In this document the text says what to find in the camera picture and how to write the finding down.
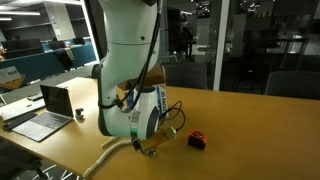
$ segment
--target robotic arm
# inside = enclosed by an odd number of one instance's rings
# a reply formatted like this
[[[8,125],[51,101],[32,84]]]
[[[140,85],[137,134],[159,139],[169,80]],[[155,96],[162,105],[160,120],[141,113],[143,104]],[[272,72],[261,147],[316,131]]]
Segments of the robotic arm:
[[[158,58],[161,2],[99,2],[105,14],[108,40],[108,52],[100,63],[98,78],[99,129],[106,136],[148,139],[157,130],[159,110],[154,89],[142,85]],[[117,98],[117,84],[137,77],[135,103],[121,106],[123,100]]]

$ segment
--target desk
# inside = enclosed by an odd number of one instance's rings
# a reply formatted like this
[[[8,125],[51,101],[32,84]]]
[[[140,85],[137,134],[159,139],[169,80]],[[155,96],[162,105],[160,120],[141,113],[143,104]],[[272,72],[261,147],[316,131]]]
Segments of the desk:
[[[15,133],[0,136],[81,175],[103,154],[100,145],[108,137],[97,127],[95,81],[66,84],[73,108],[85,109],[84,122],[69,123],[42,143]],[[168,98],[169,105],[181,100],[187,117],[177,137],[159,145],[155,158],[122,147],[91,179],[320,179],[320,101],[174,87]],[[187,145],[192,129],[207,135],[205,150]]]

